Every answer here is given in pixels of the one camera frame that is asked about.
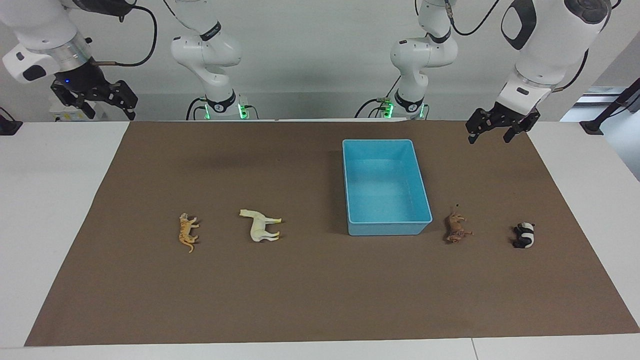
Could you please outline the brown lion toy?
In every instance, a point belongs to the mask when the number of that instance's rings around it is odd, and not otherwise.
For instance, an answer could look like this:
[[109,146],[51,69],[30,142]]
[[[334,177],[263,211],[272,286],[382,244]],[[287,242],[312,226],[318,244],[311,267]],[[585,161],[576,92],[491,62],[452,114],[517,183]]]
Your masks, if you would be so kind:
[[473,236],[473,231],[468,231],[465,228],[467,218],[458,212],[458,205],[451,206],[450,212],[445,219],[446,235],[445,241],[451,244],[457,244],[465,237]]

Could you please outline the black table clamp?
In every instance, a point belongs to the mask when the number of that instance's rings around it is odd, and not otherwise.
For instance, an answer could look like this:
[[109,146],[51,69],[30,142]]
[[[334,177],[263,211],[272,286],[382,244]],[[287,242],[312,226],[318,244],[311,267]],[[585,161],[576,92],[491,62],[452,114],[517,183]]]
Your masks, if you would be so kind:
[[0,105],[0,136],[13,136],[23,125]]

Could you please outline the brown table mat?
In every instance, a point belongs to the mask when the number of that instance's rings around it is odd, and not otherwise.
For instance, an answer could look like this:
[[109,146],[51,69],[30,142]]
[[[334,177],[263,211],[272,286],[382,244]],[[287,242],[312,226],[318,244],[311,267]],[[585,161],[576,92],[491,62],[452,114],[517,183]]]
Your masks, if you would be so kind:
[[[433,221],[352,236],[342,142],[413,142]],[[473,231],[448,243],[450,207]],[[276,241],[254,242],[260,212]],[[197,217],[194,251],[179,216]],[[512,230],[532,223],[534,244]],[[637,333],[526,135],[459,121],[133,122],[26,346]]]

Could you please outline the cream llama toy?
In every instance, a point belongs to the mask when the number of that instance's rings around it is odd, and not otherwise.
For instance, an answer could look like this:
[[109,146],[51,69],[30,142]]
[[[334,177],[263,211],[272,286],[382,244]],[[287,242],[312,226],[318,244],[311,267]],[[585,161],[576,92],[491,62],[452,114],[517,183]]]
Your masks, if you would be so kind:
[[270,224],[280,224],[282,223],[282,218],[269,218],[259,211],[249,209],[241,209],[239,215],[253,219],[250,228],[250,237],[254,242],[259,243],[263,240],[273,242],[280,238],[281,233],[279,231],[277,233],[268,232],[266,226]]

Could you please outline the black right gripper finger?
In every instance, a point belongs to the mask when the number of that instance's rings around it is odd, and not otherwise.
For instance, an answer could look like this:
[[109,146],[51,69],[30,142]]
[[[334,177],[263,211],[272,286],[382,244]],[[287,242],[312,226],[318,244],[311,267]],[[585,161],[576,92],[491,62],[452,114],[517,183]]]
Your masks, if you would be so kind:
[[96,116],[96,112],[89,105],[89,103],[84,99],[82,95],[76,96],[72,91],[67,89],[62,84],[51,84],[51,91],[57,96],[58,100],[60,100],[61,104],[66,107],[74,107],[79,109],[80,111],[87,116],[87,118],[93,120]]
[[107,104],[121,109],[129,121],[134,121],[138,97],[125,80],[110,83],[108,90]]

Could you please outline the blue plastic storage box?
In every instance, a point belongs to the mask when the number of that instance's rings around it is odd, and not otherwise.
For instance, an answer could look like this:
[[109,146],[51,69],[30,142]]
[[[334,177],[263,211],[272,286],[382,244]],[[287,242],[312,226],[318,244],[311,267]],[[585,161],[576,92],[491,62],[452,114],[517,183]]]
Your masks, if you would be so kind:
[[415,236],[434,220],[410,139],[345,139],[342,164],[349,235]]

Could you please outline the black and white panda toy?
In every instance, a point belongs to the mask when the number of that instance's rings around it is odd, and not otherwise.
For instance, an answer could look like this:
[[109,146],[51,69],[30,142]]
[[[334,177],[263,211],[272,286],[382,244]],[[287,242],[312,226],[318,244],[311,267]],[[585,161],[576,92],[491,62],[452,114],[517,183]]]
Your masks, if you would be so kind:
[[516,224],[512,231],[516,239],[512,240],[512,246],[517,249],[528,249],[535,242],[535,224],[530,222],[521,222]]

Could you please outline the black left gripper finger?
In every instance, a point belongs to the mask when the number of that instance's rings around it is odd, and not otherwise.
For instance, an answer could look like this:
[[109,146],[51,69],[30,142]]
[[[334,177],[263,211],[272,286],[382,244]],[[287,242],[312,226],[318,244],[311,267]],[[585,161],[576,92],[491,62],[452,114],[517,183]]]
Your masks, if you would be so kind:
[[501,125],[501,112],[491,109],[489,111],[477,108],[467,120],[468,142],[473,145],[478,137]]
[[528,115],[522,118],[521,121],[512,123],[510,129],[503,135],[503,141],[509,144],[518,134],[530,132],[539,118],[539,115]]

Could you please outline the orange striped tiger toy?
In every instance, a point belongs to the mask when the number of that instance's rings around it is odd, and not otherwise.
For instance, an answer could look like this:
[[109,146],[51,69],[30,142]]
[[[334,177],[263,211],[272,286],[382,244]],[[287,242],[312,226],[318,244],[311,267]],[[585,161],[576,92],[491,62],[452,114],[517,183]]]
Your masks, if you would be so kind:
[[194,248],[195,248],[194,244],[196,244],[199,239],[199,235],[191,235],[192,229],[200,227],[200,225],[197,223],[198,218],[197,217],[190,218],[189,214],[183,212],[178,219],[179,219],[178,241],[181,244],[188,246],[189,254],[190,254],[194,251]]

